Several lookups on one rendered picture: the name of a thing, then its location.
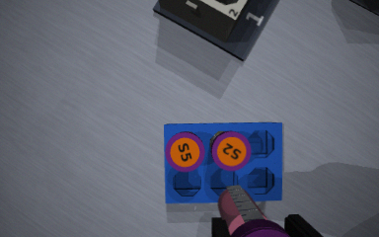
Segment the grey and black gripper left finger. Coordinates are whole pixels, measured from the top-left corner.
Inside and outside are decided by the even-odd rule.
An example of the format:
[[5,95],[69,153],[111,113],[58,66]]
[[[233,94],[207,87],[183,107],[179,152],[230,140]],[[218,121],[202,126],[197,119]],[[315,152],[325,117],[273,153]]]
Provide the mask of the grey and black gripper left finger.
[[226,220],[221,217],[212,217],[212,237],[231,237]]

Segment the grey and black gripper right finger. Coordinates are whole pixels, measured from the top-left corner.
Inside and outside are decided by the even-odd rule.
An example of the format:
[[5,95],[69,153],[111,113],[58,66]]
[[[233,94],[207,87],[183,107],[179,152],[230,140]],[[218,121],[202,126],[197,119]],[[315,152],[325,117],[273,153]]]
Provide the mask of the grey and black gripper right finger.
[[285,217],[284,230],[290,237],[323,237],[299,214],[289,214]]

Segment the blue tube rack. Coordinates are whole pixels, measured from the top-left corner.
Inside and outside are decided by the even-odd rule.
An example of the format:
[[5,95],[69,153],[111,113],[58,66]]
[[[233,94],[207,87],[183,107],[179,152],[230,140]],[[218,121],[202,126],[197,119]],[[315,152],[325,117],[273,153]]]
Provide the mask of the blue tube rack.
[[[217,131],[229,130],[243,134],[252,149],[247,165],[237,171],[226,171],[218,167],[210,151],[210,138]],[[170,138],[183,131],[191,131],[201,139],[205,155],[198,168],[186,173],[173,169],[165,155],[166,203],[217,202],[226,187],[237,185],[247,190],[255,201],[270,201],[275,198],[282,185],[282,129],[278,122],[164,124],[164,153]]]

